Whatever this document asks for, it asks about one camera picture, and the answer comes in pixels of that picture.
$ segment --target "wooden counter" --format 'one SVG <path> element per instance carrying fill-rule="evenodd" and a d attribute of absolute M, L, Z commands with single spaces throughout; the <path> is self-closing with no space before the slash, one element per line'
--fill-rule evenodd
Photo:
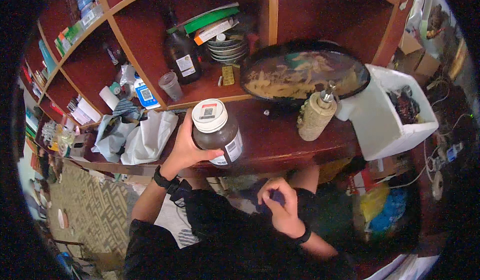
<path fill-rule="evenodd" d="M 272 104 L 253 99 L 228 102 L 225 106 L 228 113 L 237 118 L 243 138 L 243 154 L 237 160 L 237 166 L 223 170 L 215 168 L 209 162 L 200 162 L 191 169 L 182 171 L 182 175 L 222 176 L 273 172 L 293 169 L 313 158 L 318 163 L 323 163 L 361 155 L 357 137 L 349 121 L 340 121 L 334 117 L 318 139 L 306 142 L 300 138 L 297 131 L 297 112 L 268 117 L 263 112 L 271 109 Z M 76 163 L 84 168 L 101 171 L 153 175 L 158 164 L 163 163 L 170 154 L 176 135 L 175 130 L 160 159 L 152 163 L 137 166 L 110 163 L 100 153 L 95 153 L 92 163 Z"/>

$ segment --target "small bottle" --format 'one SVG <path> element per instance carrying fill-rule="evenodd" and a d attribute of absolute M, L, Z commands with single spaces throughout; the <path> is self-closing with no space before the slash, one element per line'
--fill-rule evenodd
<path fill-rule="evenodd" d="M 233 115 L 228 115 L 225 105 L 216 98 L 198 103 L 191 113 L 193 139 L 204 150 L 222 149 L 224 154 L 210 162 L 220 168 L 231 167 L 243 151 L 239 124 Z"/>
<path fill-rule="evenodd" d="M 165 19 L 167 25 L 173 26 L 168 29 L 165 39 L 164 50 L 167 66 L 177 74 L 178 82 L 181 85 L 195 82 L 202 75 L 195 44 L 185 33 L 177 29 L 177 17 L 171 8 Z"/>
<path fill-rule="evenodd" d="M 334 83 L 329 81 L 326 90 L 313 93 L 302 105 L 297 119 L 297 128 L 303 140 L 317 139 L 332 119 L 337 109 L 337 103 L 333 97 L 334 89 Z"/>
<path fill-rule="evenodd" d="M 135 83 L 133 84 L 133 87 L 137 92 L 141 105 L 148 110 L 160 107 L 159 102 L 153 97 L 150 89 L 148 89 L 147 85 L 145 85 L 137 72 L 135 72 L 134 77 Z"/>

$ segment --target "cup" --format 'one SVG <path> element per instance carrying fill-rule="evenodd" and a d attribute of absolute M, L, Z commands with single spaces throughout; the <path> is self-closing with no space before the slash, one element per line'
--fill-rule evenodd
<path fill-rule="evenodd" d="M 164 74 L 158 81 L 160 88 L 165 90 L 166 94 L 174 101 L 178 101 L 183 97 L 182 89 L 174 72 Z"/>

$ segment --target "white box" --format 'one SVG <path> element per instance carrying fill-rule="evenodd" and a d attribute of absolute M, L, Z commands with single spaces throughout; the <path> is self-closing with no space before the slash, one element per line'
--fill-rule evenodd
<path fill-rule="evenodd" d="M 371 80 L 356 96 L 355 109 L 349 115 L 366 161 L 392 156 L 413 149 L 438 128 L 438 121 L 417 81 L 410 75 L 383 67 L 365 64 Z M 402 124 L 386 91 L 404 85 L 412 89 L 412 97 L 420 106 L 425 122 Z"/>

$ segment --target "patterned rug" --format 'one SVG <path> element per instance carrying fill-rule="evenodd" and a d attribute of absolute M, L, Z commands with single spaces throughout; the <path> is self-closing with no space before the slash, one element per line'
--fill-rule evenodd
<path fill-rule="evenodd" d="M 62 183 L 50 185 L 52 207 L 48 218 L 53 237 L 83 242 L 90 252 L 113 253 L 123 261 L 129 240 L 127 212 L 131 208 L 127 203 L 133 190 L 123 183 L 101 183 L 99 178 L 71 165 L 64 165 L 62 178 Z M 67 213 L 69 228 L 60 228 L 59 208 Z M 70 249 L 74 254 L 78 251 L 75 246 Z"/>

